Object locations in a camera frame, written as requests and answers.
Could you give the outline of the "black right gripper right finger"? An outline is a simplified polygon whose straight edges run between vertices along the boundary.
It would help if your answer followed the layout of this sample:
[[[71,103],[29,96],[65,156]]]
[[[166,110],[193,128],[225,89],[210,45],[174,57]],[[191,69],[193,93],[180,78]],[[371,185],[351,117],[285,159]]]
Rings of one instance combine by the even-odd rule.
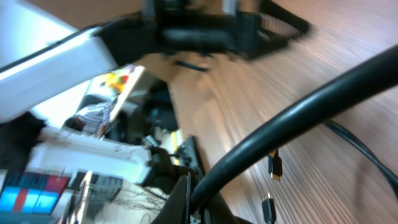
[[[239,224],[237,218],[232,214],[224,198],[220,193],[212,197],[205,205],[204,224]]]

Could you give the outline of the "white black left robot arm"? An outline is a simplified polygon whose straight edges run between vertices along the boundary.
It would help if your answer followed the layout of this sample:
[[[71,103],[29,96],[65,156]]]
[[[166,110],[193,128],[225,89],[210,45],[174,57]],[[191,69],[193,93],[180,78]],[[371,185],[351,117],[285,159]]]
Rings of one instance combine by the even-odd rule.
[[[45,127],[30,114],[34,106],[147,54],[233,52],[254,59],[287,42],[274,32],[267,40],[260,38],[264,14],[293,27],[296,37],[310,30],[307,21],[272,1],[262,1],[256,13],[231,15],[189,9],[188,1],[147,1],[136,14],[91,26],[92,36],[81,44],[67,48],[75,38],[71,34],[6,65],[1,69],[1,168],[26,168]]]

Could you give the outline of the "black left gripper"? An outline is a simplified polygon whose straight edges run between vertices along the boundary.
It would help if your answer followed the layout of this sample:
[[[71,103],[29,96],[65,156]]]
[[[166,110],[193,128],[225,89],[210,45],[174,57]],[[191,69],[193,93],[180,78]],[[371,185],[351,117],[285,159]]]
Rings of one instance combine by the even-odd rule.
[[[236,11],[230,17],[234,50],[244,59],[257,59],[286,48],[310,32],[311,24],[271,0],[261,0],[259,14]]]

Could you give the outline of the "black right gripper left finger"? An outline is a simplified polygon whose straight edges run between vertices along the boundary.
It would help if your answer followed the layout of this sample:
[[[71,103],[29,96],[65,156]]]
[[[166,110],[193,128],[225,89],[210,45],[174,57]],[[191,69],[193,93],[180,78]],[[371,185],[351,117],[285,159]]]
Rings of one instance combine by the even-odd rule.
[[[190,212],[191,175],[177,181],[160,213],[151,224],[188,224]]]

